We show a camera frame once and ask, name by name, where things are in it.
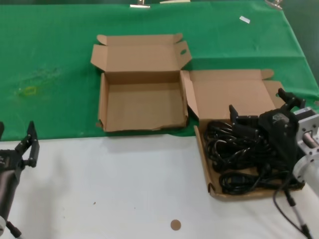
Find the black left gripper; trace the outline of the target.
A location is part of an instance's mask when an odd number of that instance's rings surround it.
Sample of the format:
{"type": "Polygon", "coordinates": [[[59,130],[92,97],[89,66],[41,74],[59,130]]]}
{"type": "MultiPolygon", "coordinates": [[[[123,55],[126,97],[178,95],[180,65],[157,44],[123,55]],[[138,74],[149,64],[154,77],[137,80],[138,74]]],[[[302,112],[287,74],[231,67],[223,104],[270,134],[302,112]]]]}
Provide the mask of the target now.
{"type": "MultiPolygon", "coordinates": [[[[4,132],[4,124],[0,122],[0,140],[4,132]]],[[[40,145],[37,138],[37,132],[33,121],[29,122],[26,136],[15,147],[14,150],[0,151],[0,175],[14,176],[20,179],[22,171],[26,166],[35,168],[37,165],[40,145]],[[23,155],[30,148],[29,158],[23,159],[23,155]]]]}

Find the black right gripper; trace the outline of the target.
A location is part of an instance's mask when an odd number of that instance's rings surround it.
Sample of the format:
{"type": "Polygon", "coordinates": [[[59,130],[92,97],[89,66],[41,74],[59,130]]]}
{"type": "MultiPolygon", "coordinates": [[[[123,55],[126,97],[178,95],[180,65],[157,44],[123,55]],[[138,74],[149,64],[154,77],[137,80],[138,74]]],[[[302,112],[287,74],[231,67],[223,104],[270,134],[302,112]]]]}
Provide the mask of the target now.
{"type": "Polygon", "coordinates": [[[278,89],[278,96],[285,102],[279,109],[271,110],[260,116],[240,116],[232,105],[229,105],[232,130],[237,135],[258,138],[260,126],[268,134],[284,134],[296,132],[296,118],[291,110],[294,107],[303,109],[306,100],[294,93],[278,89]]]}

